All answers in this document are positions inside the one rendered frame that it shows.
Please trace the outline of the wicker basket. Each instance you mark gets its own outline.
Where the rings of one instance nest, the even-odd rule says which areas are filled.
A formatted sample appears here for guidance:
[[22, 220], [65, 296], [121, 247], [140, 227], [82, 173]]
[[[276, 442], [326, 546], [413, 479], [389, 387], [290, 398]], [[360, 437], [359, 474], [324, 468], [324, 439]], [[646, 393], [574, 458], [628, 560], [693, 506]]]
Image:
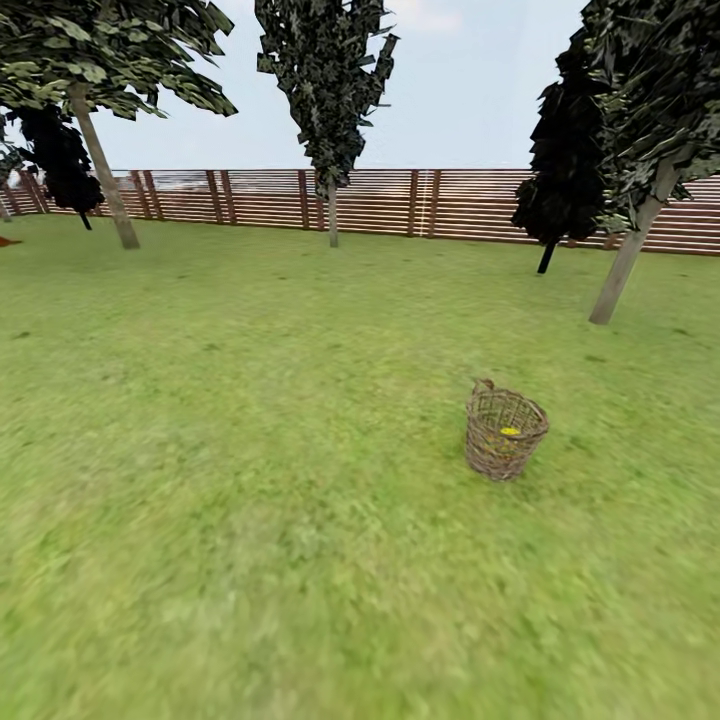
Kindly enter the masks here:
[[[476, 382], [466, 408], [464, 460], [476, 474], [490, 480], [510, 482], [516, 478], [550, 430], [550, 417], [540, 405], [518, 392], [496, 388], [490, 378]], [[495, 410], [498, 420], [510, 422], [519, 434], [501, 433], [499, 423], [491, 421]], [[516, 448], [512, 448], [514, 442]], [[512, 458], [500, 462], [498, 446], [506, 448], [504, 456], [512, 448]]]

